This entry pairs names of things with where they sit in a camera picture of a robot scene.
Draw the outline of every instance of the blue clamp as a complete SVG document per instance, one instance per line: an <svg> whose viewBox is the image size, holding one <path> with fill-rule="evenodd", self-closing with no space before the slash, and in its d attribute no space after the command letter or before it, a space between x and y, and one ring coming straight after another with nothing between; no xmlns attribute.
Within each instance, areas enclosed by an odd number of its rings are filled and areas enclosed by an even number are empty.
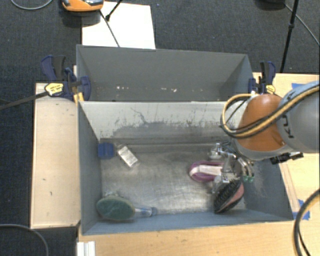
<svg viewBox="0 0 320 256"><path fill-rule="evenodd" d="M83 93L83 98L88 101L91 95L91 83L88 76L82 76L80 81L72 70L67 67L64 68L65 56L48 55L41 61L42 73L48 78L50 82L60 82L63 84L63 93L52 95L52 97L62 97L70 101L74 100L74 95L77 92Z"/></svg>

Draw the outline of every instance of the bin floor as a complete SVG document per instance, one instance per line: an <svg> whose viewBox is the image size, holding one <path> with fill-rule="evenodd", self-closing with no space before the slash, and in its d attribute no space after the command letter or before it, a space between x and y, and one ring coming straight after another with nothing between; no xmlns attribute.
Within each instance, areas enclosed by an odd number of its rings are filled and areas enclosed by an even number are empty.
<svg viewBox="0 0 320 256"><path fill-rule="evenodd" d="M137 206L156 207L158 214L207 212L213 209L212 182L199 183L188 175L192 163L208 151L135 153L140 164L129 168L119 156L101 160L102 194L116 192ZM240 202L237 209L244 209Z"/></svg>

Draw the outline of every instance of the brush handle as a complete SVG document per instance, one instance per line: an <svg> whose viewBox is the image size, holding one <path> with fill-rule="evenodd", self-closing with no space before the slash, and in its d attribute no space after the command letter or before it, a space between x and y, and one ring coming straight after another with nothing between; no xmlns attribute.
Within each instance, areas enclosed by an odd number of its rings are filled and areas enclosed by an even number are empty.
<svg viewBox="0 0 320 256"><path fill-rule="evenodd" d="M134 218L151 217L156 214L157 214L157 209L155 207L146 207L146 206L137 207L136 206Z"/></svg>

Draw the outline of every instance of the green brush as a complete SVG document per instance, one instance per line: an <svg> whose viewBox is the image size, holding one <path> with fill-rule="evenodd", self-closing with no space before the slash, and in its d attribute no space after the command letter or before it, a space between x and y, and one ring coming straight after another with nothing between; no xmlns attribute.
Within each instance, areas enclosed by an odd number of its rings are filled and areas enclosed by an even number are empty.
<svg viewBox="0 0 320 256"><path fill-rule="evenodd" d="M126 221L135 215L133 204L120 196L109 195L96 203L98 213L106 220Z"/></svg>

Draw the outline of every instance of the blue tape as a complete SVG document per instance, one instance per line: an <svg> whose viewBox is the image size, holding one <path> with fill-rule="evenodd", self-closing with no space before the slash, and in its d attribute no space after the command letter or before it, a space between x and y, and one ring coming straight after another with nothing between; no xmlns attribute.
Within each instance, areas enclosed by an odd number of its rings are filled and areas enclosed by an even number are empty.
<svg viewBox="0 0 320 256"><path fill-rule="evenodd" d="M300 205L300 206L302 206L302 205L304 204L304 201L303 201L303 200L298 199L298 202L299 202L299 205ZM297 215L298 215L298 212L295 211L295 212L293 212L292 214L293 214L293 218L296 219L296 218L297 218ZM305 215L303 216L302 219L303 219L303 220L306 220L306 221L308 221L308 220L310 219L310 211L309 211L309 210L305 213Z"/></svg>
<svg viewBox="0 0 320 256"><path fill-rule="evenodd" d="M292 83L291 86L292 86L292 89L295 89L299 86L303 86L304 84L303 83Z"/></svg>

